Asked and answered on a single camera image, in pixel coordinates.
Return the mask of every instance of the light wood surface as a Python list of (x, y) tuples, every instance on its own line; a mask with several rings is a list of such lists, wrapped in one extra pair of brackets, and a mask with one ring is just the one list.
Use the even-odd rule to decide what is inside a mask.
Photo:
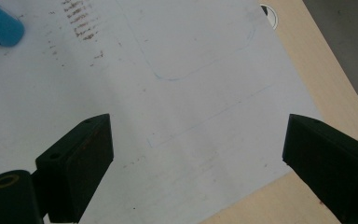
[[(299, 0), (262, 0), (275, 9), (277, 35), (324, 122), (358, 140), (358, 96), (307, 8)], [(294, 173), (208, 218), (217, 223), (339, 223)]]

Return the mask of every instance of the wooden table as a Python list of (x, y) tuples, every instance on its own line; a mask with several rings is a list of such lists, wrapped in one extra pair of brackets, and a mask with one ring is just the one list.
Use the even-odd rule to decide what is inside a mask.
[[(358, 140), (358, 96), (302, 1), (262, 0), (275, 9), (276, 33), (324, 121)], [(208, 218), (214, 223), (339, 223), (291, 172)]]

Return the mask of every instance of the table surface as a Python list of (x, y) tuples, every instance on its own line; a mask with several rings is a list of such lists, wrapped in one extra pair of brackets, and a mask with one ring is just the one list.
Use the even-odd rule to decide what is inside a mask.
[[(262, 0), (275, 9), (276, 32), (324, 122), (358, 140), (358, 96), (302, 1)], [(294, 173), (208, 218), (213, 223), (339, 223)]]

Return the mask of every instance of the gray floor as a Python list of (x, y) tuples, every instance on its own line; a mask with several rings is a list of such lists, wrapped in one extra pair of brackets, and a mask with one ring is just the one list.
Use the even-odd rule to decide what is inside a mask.
[(358, 94), (358, 1), (303, 1)]

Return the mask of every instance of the white paper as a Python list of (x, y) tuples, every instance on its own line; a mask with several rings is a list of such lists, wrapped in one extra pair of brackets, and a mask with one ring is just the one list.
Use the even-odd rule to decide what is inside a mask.
[(81, 223), (200, 222), (289, 171), (290, 113), (319, 118), (254, 0), (7, 9), (26, 34), (0, 48), (0, 174), (111, 115), (115, 160)]

